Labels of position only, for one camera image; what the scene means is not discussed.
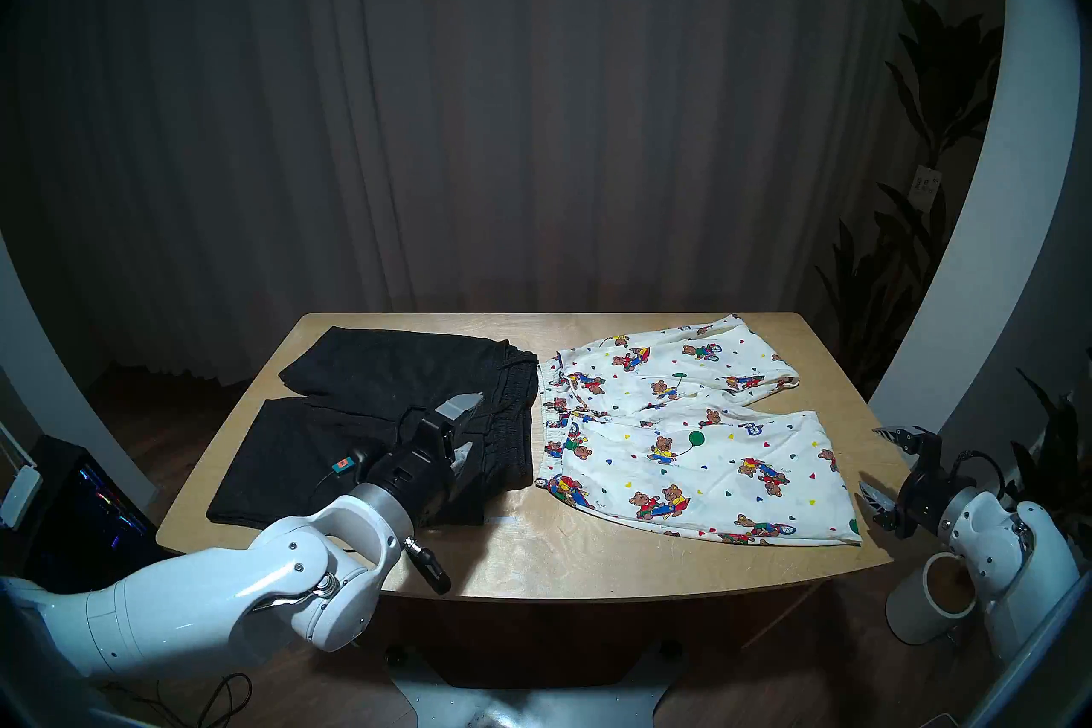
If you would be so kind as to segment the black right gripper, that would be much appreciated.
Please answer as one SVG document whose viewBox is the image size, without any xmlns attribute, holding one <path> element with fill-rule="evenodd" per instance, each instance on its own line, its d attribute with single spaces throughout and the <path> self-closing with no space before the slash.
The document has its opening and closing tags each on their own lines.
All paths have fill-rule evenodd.
<svg viewBox="0 0 1092 728">
<path fill-rule="evenodd" d="M 961 490 L 961 482 L 942 467 L 941 437 L 902 426 L 877 426 L 873 432 L 917 461 L 895 502 L 871 484 L 860 481 L 858 490 L 870 518 L 883 532 L 895 532 L 899 539 L 912 537 L 917 528 L 938 536 L 943 511 Z"/>
</svg>

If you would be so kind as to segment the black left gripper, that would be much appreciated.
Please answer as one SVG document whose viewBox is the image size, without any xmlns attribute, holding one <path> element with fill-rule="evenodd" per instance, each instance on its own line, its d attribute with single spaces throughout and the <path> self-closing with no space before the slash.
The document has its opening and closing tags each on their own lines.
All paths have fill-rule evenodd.
<svg viewBox="0 0 1092 728">
<path fill-rule="evenodd" d="M 460 492 L 462 476 L 479 474 L 479 442 L 463 433 L 483 399 L 482 392 L 464 393 L 425 411 L 408 441 L 373 464 L 367 484 L 392 496 L 413 524 L 432 523 Z"/>
</svg>

